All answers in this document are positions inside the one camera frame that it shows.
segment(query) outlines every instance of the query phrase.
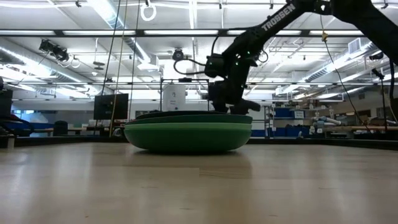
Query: ceiling duct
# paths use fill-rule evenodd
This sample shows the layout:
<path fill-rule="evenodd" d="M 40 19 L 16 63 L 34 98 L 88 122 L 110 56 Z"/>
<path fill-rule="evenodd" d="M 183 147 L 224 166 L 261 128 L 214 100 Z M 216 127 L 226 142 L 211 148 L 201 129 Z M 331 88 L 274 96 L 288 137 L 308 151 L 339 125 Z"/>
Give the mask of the ceiling duct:
<path fill-rule="evenodd" d="M 309 71 L 299 82 L 312 82 L 317 78 L 334 72 L 346 65 L 355 62 L 357 59 L 373 54 L 379 50 L 378 47 L 367 38 L 357 38 L 348 44 L 348 48 L 333 57 L 333 61 L 329 58 L 322 65 Z M 298 88 L 299 85 L 283 86 L 277 89 L 278 94 L 290 93 Z"/>
<path fill-rule="evenodd" d="M 87 0 L 90 6 L 98 13 L 99 16 L 103 18 L 103 20 L 109 25 L 112 29 L 123 30 L 128 29 L 127 26 L 124 25 L 121 14 L 119 17 L 116 17 L 118 12 L 116 6 L 111 0 Z M 142 47 L 136 43 L 136 40 L 132 37 L 123 37 L 123 41 L 130 47 L 133 53 L 137 56 L 139 61 L 143 64 L 151 64 L 159 60 L 152 60 L 151 57 L 156 57 L 155 55 L 148 55 Z"/>
<path fill-rule="evenodd" d="M 4 52 L 11 57 L 17 58 L 20 60 L 23 65 L 40 67 L 39 71 L 49 72 L 52 74 L 58 74 L 60 76 L 66 77 L 69 80 L 73 80 L 73 82 L 92 82 L 92 80 L 84 77 L 83 75 L 79 75 L 76 72 L 73 72 L 67 68 L 63 68 L 58 66 L 57 63 L 52 62 L 47 58 L 43 58 L 42 55 L 38 55 L 36 53 L 31 52 L 11 41 L 8 41 L 4 38 L 0 38 L 0 51 Z M 96 89 L 98 92 L 101 92 L 101 86 L 92 86 L 92 88 Z M 109 88 L 104 89 L 104 94 L 111 95 L 114 91 Z"/>
<path fill-rule="evenodd" d="M 7 52 L 4 49 L 0 48 L 0 64 L 23 65 L 24 62 L 18 59 L 17 57 L 7 54 Z"/>

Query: cable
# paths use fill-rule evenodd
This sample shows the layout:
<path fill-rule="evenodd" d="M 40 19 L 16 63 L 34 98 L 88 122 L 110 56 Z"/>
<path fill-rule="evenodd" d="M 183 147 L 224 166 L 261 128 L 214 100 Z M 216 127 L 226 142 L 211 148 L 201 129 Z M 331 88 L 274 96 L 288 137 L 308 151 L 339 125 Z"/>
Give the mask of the cable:
<path fill-rule="evenodd" d="M 50 52 L 47 52 L 47 54 L 44 55 L 44 57 L 41 59 L 41 61 L 37 65 L 40 65 L 49 53 Z M 27 78 L 27 76 L 25 76 L 23 79 L 21 79 L 19 82 L 17 82 L 17 84 L 14 85 L 10 90 L 13 90 L 15 87 L 19 86 L 19 84 L 21 84 L 21 82 L 23 82 L 25 80 L 25 78 Z"/>
<path fill-rule="evenodd" d="M 174 62 L 174 70 L 175 70 L 177 73 L 179 73 L 179 74 L 181 74 L 181 75 L 198 75 L 198 74 L 203 74 L 203 73 L 205 72 L 205 71 L 201 71 L 201 72 L 187 72 L 187 73 L 183 73 L 183 72 L 178 71 L 178 70 L 177 70 L 177 63 L 179 63 L 179 62 L 181 62 L 181 61 L 183 61 L 183 60 L 188 60 L 188 61 L 190 61 L 190 62 L 193 62 L 193 63 L 197 64 L 197 65 L 206 66 L 204 63 L 197 62 L 197 61 L 192 60 L 192 59 L 190 59 L 190 58 L 183 58 L 183 59 L 181 59 L 181 60 L 178 60 L 178 61 L 175 61 L 175 62 Z"/>
<path fill-rule="evenodd" d="M 384 127 L 385 127 L 385 132 L 387 134 L 387 113 L 386 113 L 386 99 L 384 98 L 384 83 L 383 83 L 383 79 L 380 78 L 381 80 L 381 91 L 382 91 L 382 99 L 383 99 L 383 113 L 384 113 Z"/>
<path fill-rule="evenodd" d="M 136 29 L 138 29 L 138 20 L 139 20 L 139 14 L 137 13 L 137 18 L 136 18 Z M 133 84 L 134 84 L 134 70 L 136 67 L 136 50 L 137 50 L 137 37 L 136 41 L 134 42 L 134 55 L 132 56 L 132 69 L 131 69 L 131 91 L 130 91 L 130 105 L 129 105 L 129 121 L 131 118 L 131 105 L 132 105 L 132 89 L 133 89 Z"/>
<path fill-rule="evenodd" d="M 268 56 L 267 52 L 263 49 L 263 50 L 262 50 L 262 53 L 264 53 L 264 54 L 267 56 L 267 59 L 264 60 L 264 61 L 262 61 L 262 60 L 260 60 L 260 58 L 259 58 L 258 61 L 261 62 L 261 63 L 266 63 L 266 62 L 268 62 L 269 56 Z"/>
<path fill-rule="evenodd" d="M 118 12 L 116 13 L 116 23 L 115 23 L 114 29 L 113 29 L 111 47 L 109 49 L 108 63 L 107 63 L 106 70 L 105 70 L 105 77 L 104 77 L 104 83 L 103 83 L 103 86 L 102 86 L 101 96 L 104 95 L 106 78 L 108 77 L 108 70 L 109 70 L 109 66 L 108 65 L 109 65 L 109 62 L 111 61 L 114 38 L 115 38 L 115 35 L 116 35 L 116 29 L 118 28 L 118 22 L 119 22 L 118 18 L 119 18 L 119 13 L 120 13 L 120 7 L 121 7 L 121 0 L 119 0 Z M 95 135 L 95 132 L 97 130 L 97 127 L 98 127 L 98 120 L 95 121 L 95 128 L 94 128 L 94 133 L 93 133 L 94 135 Z"/>
<path fill-rule="evenodd" d="M 322 15 L 320 15 L 320 18 L 321 18 L 320 20 L 321 20 L 321 26 L 322 26 L 322 31 L 323 31 L 323 34 L 322 34 L 322 41 L 325 43 L 325 46 L 326 46 L 326 49 L 327 49 L 327 51 L 328 51 L 330 60 L 331 60 L 333 66 L 334 66 L 334 68 L 335 68 L 336 73 L 338 74 L 338 78 L 340 79 L 340 83 L 341 83 L 341 85 L 343 86 L 344 91 L 346 92 L 346 94 L 347 94 L 347 96 L 348 96 L 349 103 L 351 103 L 351 106 L 352 106 L 353 109 L 354 109 L 355 115 L 356 115 L 356 117 L 359 119 L 359 121 L 361 122 L 361 124 L 362 124 L 363 126 L 365 126 L 366 130 L 368 130 L 370 133 L 372 133 L 371 130 L 368 128 L 368 126 L 365 124 L 365 122 L 362 121 L 362 119 L 359 117 L 359 114 L 358 114 L 358 112 L 356 111 L 356 108 L 355 108 L 355 106 L 354 106 L 354 104 L 353 104 L 353 101 L 351 100 L 351 97 L 350 97 L 350 95 L 349 95 L 349 93 L 348 93 L 348 91 L 347 91 L 347 88 L 344 86 L 344 83 L 343 83 L 343 81 L 342 81 L 342 79 L 341 79 L 340 72 L 339 72 L 339 71 L 337 70 L 337 68 L 335 67 L 335 61 L 333 60 L 333 57 L 331 56 L 331 53 L 330 53 L 330 51 L 329 51 L 329 46 L 328 46 L 328 43 L 327 43 L 327 37 L 328 37 L 328 36 L 327 36 L 327 34 L 325 33 L 325 29 L 324 29 L 324 27 L 323 27 Z"/>
<path fill-rule="evenodd" d="M 394 99 L 394 86 L 396 84 L 396 79 L 395 79 L 395 66 L 394 62 L 390 60 L 390 70 L 391 70 L 391 87 L 390 87 L 390 101 Z"/>
<path fill-rule="evenodd" d="M 123 21 L 123 33 L 122 33 L 122 40 L 124 38 L 124 32 L 126 31 L 126 19 L 127 19 L 127 7 L 124 11 L 124 21 Z M 115 94 L 114 94 L 114 100 L 113 100 L 113 109 L 112 109 L 112 117 L 111 117 L 111 126 L 109 127 L 109 137 L 112 137 L 112 130 L 113 130 L 113 121 L 114 121 L 114 111 L 116 109 L 116 99 L 118 97 L 118 87 L 119 87 L 119 77 L 120 77 L 120 66 L 122 64 L 122 56 L 123 56 L 123 43 L 120 46 L 120 59 L 119 59 L 119 67 L 118 67 L 118 76 L 116 80 L 116 88 L 115 88 Z"/>

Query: robotic arm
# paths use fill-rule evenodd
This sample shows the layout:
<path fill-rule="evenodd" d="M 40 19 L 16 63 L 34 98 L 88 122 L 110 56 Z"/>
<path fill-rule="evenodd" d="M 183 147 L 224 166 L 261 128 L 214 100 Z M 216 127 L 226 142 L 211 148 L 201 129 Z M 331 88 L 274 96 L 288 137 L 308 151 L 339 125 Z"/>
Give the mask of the robotic arm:
<path fill-rule="evenodd" d="M 209 99 L 216 111 L 226 112 L 226 104 L 234 105 L 237 114 L 261 109 L 259 104 L 242 99 L 249 69 L 257 66 L 264 44 L 305 12 L 333 15 L 353 24 L 398 64 L 398 27 L 376 9 L 371 0 L 287 0 L 282 9 L 262 24 L 237 36 L 222 54 L 208 56 L 205 74 L 224 78 L 209 87 Z"/>

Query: green balance disc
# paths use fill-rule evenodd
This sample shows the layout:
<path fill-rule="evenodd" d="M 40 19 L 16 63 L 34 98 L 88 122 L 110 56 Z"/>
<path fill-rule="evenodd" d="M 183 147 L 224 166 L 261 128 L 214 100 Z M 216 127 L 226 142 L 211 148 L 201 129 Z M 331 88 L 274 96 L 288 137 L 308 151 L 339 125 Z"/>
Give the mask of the green balance disc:
<path fill-rule="evenodd" d="M 249 116 L 187 112 L 140 117 L 125 125 L 124 133 L 134 146 L 160 153 L 225 152 L 243 146 L 251 136 Z"/>
<path fill-rule="evenodd" d="M 251 124 L 133 124 L 125 126 L 124 133 L 134 146 L 153 152 L 223 152 L 246 144 Z"/>

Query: table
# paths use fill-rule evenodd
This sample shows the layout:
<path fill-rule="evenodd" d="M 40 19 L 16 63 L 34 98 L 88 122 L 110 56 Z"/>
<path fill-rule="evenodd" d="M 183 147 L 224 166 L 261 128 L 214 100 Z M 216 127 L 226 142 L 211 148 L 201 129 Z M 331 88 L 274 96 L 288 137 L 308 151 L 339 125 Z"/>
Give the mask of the table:
<path fill-rule="evenodd" d="M 319 145 L 245 145 L 215 156 L 128 143 L 18 147 L 0 154 L 0 220 L 396 223 L 397 162 L 396 151 Z"/>

